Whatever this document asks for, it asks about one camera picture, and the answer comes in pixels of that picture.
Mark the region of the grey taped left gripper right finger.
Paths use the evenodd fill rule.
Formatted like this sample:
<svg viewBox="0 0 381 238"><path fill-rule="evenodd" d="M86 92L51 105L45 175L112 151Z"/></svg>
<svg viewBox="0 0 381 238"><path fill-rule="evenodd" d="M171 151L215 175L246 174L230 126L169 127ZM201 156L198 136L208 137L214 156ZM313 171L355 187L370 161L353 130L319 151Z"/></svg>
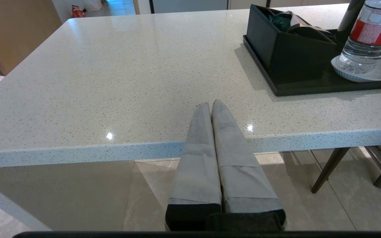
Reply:
<svg viewBox="0 0 381 238"><path fill-rule="evenodd" d="M283 231L286 213L228 107L219 99L211 121L222 192L222 213L207 225L217 231Z"/></svg>

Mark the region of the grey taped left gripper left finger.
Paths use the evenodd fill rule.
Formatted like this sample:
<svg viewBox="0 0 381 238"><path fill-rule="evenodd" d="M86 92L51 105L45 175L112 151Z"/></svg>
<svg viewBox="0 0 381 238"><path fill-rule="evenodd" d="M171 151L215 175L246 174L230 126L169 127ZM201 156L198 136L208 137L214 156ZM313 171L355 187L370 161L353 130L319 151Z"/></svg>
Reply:
<svg viewBox="0 0 381 238"><path fill-rule="evenodd" d="M222 193L210 105L195 109L176 168L165 212L168 231L205 230L209 216L220 214Z"/></svg>

